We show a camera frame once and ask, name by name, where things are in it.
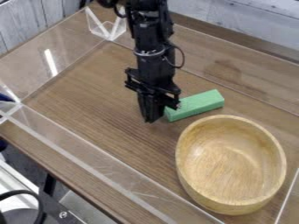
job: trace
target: wooden table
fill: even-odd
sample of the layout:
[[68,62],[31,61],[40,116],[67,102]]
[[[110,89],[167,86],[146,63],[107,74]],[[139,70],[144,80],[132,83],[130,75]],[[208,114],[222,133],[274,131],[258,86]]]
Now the wooden table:
[[[111,13],[95,5],[92,9],[102,17],[111,17]],[[80,14],[83,12],[68,21],[68,29],[79,29]],[[226,98],[225,108],[174,123],[166,119],[155,124],[143,122],[136,95],[124,88],[124,68],[136,66],[127,34],[116,43],[98,45],[23,103],[191,203],[175,170],[179,135],[194,121],[206,116],[223,114],[251,119],[270,130],[283,145],[289,164],[285,186],[257,213],[239,217],[213,215],[226,223],[274,223],[299,167],[299,66],[179,26],[174,42],[187,54],[184,71],[178,71],[175,77],[183,95],[217,88]],[[6,122],[0,126],[0,134],[115,220],[163,223],[15,124]],[[74,147],[70,153],[87,163],[98,162],[96,152],[87,155],[84,149]]]

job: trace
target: green sponge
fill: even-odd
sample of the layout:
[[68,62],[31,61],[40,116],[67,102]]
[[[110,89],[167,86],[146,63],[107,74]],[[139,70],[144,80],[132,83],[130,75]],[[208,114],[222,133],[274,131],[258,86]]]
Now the green sponge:
[[182,107],[178,110],[166,108],[164,113],[170,122],[175,122],[188,116],[196,116],[213,109],[225,106],[225,98],[218,89],[192,95],[182,99]]

